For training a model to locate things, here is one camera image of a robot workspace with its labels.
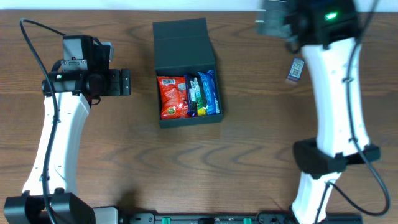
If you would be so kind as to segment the red snack bag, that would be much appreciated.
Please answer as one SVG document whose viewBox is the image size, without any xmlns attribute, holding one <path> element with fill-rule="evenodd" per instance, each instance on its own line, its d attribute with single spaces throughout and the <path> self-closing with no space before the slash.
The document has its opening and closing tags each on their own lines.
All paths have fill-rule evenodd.
<svg viewBox="0 0 398 224">
<path fill-rule="evenodd" d="M 162 120 L 188 117 L 188 98 L 185 77 L 157 77 L 162 109 Z"/>
</svg>

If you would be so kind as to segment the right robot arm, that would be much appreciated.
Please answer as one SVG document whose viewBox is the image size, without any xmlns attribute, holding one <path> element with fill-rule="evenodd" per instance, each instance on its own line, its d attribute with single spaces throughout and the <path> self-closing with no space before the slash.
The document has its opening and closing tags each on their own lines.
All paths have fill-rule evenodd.
<svg viewBox="0 0 398 224">
<path fill-rule="evenodd" d="M 378 160 L 363 121 L 359 85 L 360 37 L 364 32 L 353 1 L 264 1 L 259 32 L 285 39 L 301 53 L 290 74 L 307 67 L 317 109 L 315 138 L 295 142 L 301 171 L 291 206 L 295 223 L 348 222 L 326 214 L 332 185 L 350 165 Z"/>
</svg>

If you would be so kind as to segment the yellow snack bag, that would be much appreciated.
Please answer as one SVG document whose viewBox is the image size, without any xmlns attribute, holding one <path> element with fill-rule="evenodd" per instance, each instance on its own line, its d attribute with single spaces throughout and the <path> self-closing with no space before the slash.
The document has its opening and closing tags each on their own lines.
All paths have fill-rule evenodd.
<svg viewBox="0 0 398 224">
<path fill-rule="evenodd" d="M 207 110 L 205 107 L 201 107 L 197 109 L 197 115 L 198 116 L 206 116 L 207 115 Z"/>
</svg>

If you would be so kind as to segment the green chocolate bar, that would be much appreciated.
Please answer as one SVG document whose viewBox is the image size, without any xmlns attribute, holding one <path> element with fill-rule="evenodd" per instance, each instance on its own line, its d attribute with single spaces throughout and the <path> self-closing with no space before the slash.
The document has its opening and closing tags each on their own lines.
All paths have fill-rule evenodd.
<svg viewBox="0 0 398 224">
<path fill-rule="evenodd" d="M 196 102 L 197 102 L 197 109 L 203 109 L 206 108 L 205 106 L 205 102 L 203 99 L 203 94 L 201 93 L 201 89 L 200 89 L 200 84 L 198 82 L 197 78 L 194 78 L 194 89 L 195 89 L 195 97 L 196 97 Z"/>
</svg>

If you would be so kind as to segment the blue Oreo cookie pack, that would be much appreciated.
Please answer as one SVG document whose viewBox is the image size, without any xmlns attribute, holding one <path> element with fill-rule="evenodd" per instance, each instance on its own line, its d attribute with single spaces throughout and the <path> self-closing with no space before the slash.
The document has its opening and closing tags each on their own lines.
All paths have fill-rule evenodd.
<svg viewBox="0 0 398 224">
<path fill-rule="evenodd" d="M 209 70 L 206 73 L 198 72 L 201 84 L 206 97 L 207 115 L 220 114 L 218 94 L 216 92 L 215 71 Z"/>
</svg>

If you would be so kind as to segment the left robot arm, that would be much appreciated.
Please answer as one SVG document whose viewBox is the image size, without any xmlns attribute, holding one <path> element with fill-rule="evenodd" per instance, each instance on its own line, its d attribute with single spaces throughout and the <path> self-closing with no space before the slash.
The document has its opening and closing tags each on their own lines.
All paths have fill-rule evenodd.
<svg viewBox="0 0 398 224">
<path fill-rule="evenodd" d="M 129 96 L 131 73 L 111 69 L 114 48 L 88 35 L 63 36 L 63 59 L 42 82 L 44 126 L 39 148 L 22 189 L 8 197 L 9 223 L 122 223 L 116 207 L 92 208 L 77 196 L 80 139 L 93 100 Z"/>
</svg>

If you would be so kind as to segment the small dark blue packet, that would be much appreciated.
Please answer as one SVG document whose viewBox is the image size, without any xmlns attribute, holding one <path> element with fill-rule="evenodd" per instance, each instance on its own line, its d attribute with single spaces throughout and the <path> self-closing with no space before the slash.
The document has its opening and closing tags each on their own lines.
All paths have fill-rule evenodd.
<svg viewBox="0 0 398 224">
<path fill-rule="evenodd" d="M 287 78 L 285 79 L 285 82 L 289 84 L 298 83 L 301 78 L 304 66 L 305 66 L 304 60 L 302 60 L 301 58 L 294 58 L 290 66 Z"/>
</svg>

